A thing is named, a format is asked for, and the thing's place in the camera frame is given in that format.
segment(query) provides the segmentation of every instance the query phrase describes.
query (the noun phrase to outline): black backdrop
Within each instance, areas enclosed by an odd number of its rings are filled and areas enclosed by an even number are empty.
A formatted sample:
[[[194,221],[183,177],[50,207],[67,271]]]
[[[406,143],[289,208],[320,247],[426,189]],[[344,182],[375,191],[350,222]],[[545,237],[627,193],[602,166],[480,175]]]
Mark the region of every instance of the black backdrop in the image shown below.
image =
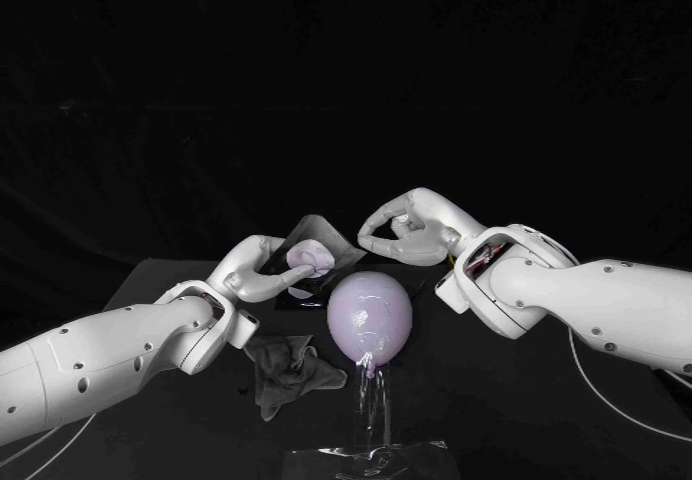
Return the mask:
[[[142,259],[217,260],[307,213],[354,241],[416,186],[582,261],[690,269],[689,3],[4,8],[0,348]]]

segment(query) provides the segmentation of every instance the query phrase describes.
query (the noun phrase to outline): white cable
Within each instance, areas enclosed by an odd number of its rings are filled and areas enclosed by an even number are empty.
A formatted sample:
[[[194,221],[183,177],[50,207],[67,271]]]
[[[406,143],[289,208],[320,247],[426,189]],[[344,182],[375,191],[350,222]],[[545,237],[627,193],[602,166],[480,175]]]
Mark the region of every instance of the white cable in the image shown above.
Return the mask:
[[[663,370],[687,388],[692,389],[692,385],[686,382],[673,372]]]
[[[562,250],[562,253],[569,257],[569,260],[573,262],[575,265],[579,265],[579,262],[576,260],[576,258],[573,257],[573,255],[571,254],[569,250],[545,234],[542,234],[540,232],[537,232],[537,235],[539,235],[539,238],[542,238],[543,240],[548,241],[548,243],[553,243],[555,246],[558,247],[559,250]],[[627,419],[630,420],[630,422],[634,422],[640,427],[644,427],[646,429],[651,430],[653,432],[656,433],[660,433],[661,435],[666,435],[672,438],[676,438],[677,440],[683,440],[686,442],[692,442],[692,438],[689,437],[684,437],[682,435],[676,435],[674,433],[670,433],[670,432],[666,432],[663,430],[659,430],[656,427],[651,427],[650,425],[647,425],[646,423],[640,422],[635,418],[631,418],[608,401],[608,399],[601,395],[601,392],[597,390],[597,388],[594,387],[594,384],[591,383],[591,381],[588,380],[588,377],[586,377],[586,373],[584,372],[584,369],[581,368],[581,363],[579,363],[579,357],[576,355],[576,349],[573,348],[573,335],[572,335],[572,329],[569,327],[566,327],[568,331],[569,331],[569,345],[572,347],[572,355],[573,355],[573,362],[576,363],[576,368],[579,369],[579,372],[581,372],[581,376],[584,377],[584,380],[588,384],[588,386],[591,387],[591,390],[594,391],[594,393],[598,395],[598,398],[605,402],[605,405],[608,405],[608,407]],[[682,383],[684,383],[687,385],[689,388],[692,388],[692,385],[687,384],[687,382],[684,382],[680,378],[677,378],[676,375],[673,375],[670,372],[666,371],[666,373]]]
[[[62,450],[53,455],[53,458],[43,464],[43,466],[31,473],[31,475],[29,477],[24,478],[24,480],[31,480],[31,478],[40,473],[40,471],[50,465],[52,461],[60,456],[62,452],[67,449],[67,447],[72,445],[72,442],[76,440],[76,437],[80,435],[80,433],[83,432],[83,429],[86,428],[86,426],[89,425],[91,421],[93,420],[93,417],[96,416],[96,414],[93,414],[89,418],[89,420],[86,421],[86,423],[83,424],[82,428],[79,429],[79,431],[76,432],[76,435],[72,437],[72,440],[67,442],[67,444],[62,447]]]
[[[16,460],[59,429],[54,427],[27,447],[24,447],[10,458],[3,460],[0,468],[3,468],[13,460]]]

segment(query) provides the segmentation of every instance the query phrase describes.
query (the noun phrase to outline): gray cloth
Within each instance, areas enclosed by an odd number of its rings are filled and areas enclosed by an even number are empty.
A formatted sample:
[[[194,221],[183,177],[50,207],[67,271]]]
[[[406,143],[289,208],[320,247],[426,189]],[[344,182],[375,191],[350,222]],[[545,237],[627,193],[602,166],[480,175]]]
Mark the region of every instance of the gray cloth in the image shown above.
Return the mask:
[[[338,389],[346,385],[346,372],[317,358],[317,350],[307,346],[311,338],[311,335],[252,337],[245,344],[245,353],[255,362],[255,404],[265,422],[281,405],[310,390]]]

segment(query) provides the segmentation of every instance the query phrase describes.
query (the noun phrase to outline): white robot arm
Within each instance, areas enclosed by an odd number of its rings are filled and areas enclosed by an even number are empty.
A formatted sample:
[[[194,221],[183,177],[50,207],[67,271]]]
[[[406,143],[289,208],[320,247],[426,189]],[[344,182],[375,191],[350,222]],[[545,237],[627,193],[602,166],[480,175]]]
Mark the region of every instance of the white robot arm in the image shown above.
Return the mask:
[[[206,282],[176,285],[153,305],[80,318],[0,352],[0,446],[99,412],[131,397],[153,376],[199,373],[226,342],[240,349],[259,322],[238,299],[261,302],[314,273],[255,273],[284,239],[253,235]]]
[[[395,241],[372,236],[389,218]],[[550,314],[591,348],[692,373],[689,272],[618,260],[579,265],[540,232],[517,224],[483,227],[424,188],[370,216],[359,244],[411,265],[438,263],[447,253],[455,256],[437,295],[458,313],[470,308],[499,335],[519,338]]]

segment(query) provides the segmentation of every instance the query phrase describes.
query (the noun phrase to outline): purple object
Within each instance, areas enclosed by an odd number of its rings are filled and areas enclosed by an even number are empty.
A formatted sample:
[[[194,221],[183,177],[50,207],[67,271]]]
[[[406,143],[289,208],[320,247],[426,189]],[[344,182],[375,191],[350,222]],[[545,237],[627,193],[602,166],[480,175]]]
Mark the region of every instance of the purple object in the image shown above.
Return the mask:
[[[372,371],[396,355],[411,332],[411,301],[399,282],[379,272],[349,275],[328,299],[327,321],[341,352]]]

